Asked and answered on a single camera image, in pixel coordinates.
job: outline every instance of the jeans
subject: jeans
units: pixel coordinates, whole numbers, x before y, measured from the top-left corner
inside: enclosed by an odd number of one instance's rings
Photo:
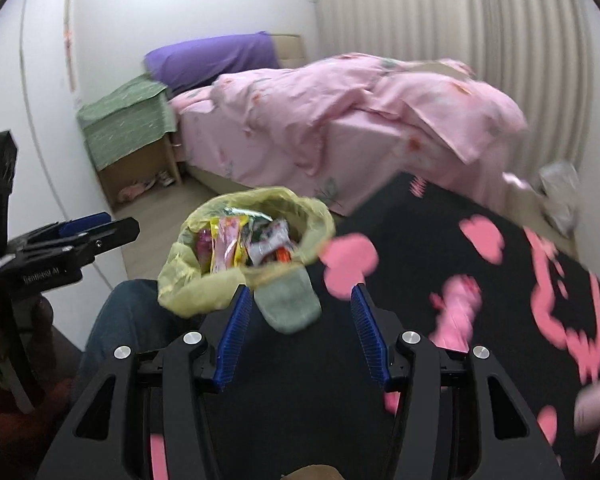
[[[133,352],[164,348],[179,335],[196,330],[201,316],[182,319],[158,304],[158,283],[129,280],[120,283],[107,298],[87,340],[74,381],[75,402],[116,348],[127,345]]]

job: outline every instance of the curtain fold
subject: curtain fold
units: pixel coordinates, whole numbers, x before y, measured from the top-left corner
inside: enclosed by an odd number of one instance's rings
[[[579,0],[317,0],[317,12],[330,55],[452,57],[510,95],[530,129],[511,161],[520,176],[580,163],[592,62]]]

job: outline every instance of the green tablecloth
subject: green tablecloth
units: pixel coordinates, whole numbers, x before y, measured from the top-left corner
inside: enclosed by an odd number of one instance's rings
[[[147,74],[78,111],[78,123],[96,170],[176,131],[167,87]]]

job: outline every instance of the silver screw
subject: silver screw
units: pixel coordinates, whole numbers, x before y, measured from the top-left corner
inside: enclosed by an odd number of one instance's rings
[[[410,345],[415,345],[420,342],[420,334],[409,330],[408,332],[404,332],[402,334],[402,340]]]
[[[485,348],[484,346],[476,346],[474,347],[474,355],[478,358],[478,359],[486,359],[487,357],[489,357],[491,353],[489,352],[488,348]]]
[[[126,359],[131,355],[131,348],[128,346],[119,346],[116,351],[113,352],[113,357],[116,359]]]
[[[187,332],[182,339],[188,345],[197,345],[202,341],[202,334],[200,332]]]

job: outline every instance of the beige headboard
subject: beige headboard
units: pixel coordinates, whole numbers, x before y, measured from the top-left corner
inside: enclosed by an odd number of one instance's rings
[[[307,64],[304,44],[298,34],[272,34],[280,68],[298,68]]]

